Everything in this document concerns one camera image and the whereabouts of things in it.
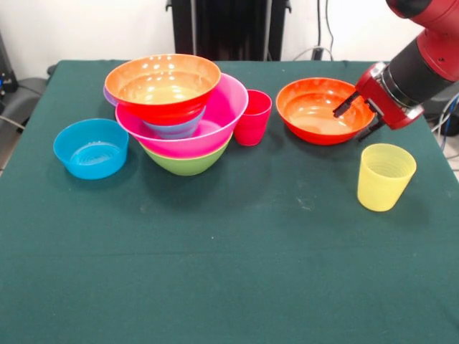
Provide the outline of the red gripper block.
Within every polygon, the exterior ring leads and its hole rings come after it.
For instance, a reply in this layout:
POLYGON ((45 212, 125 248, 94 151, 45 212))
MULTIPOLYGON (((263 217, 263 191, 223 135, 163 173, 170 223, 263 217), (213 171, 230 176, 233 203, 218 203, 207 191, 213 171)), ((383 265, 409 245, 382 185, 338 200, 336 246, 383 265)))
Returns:
POLYGON ((383 62, 377 62, 359 78, 356 91, 333 110, 333 116, 338 118, 353 106, 359 106, 362 96, 374 112, 380 115, 356 136, 356 140, 362 142, 383 127, 384 123, 392 130, 396 130, 406 127, 424 113, 421 105, 414 103, 406 105, 398 100, 396 95, 404 97, 393 82, 388 66, 383 62))

